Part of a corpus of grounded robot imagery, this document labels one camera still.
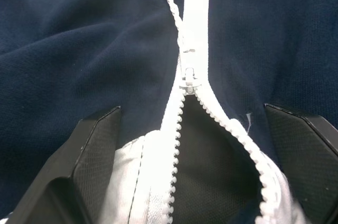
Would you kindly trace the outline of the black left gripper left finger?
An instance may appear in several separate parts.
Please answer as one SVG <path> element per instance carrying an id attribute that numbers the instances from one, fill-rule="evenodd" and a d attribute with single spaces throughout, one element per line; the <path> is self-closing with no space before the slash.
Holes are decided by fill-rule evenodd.
<path id="1" fill-rule="evenodd" d="M 78 122 L 11 214 L 11 223 L 98 223 L 112 174 L 121 110 Z"/>

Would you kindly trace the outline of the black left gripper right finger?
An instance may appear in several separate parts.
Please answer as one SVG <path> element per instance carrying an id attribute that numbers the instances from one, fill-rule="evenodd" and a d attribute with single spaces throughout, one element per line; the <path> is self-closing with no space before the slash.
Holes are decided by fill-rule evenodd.
<path id="1" fill-rule="evenodd" d="M 337 129 L 324 117 L 265 104 L 283 172 L 312 223 L 337 223 Z"/>

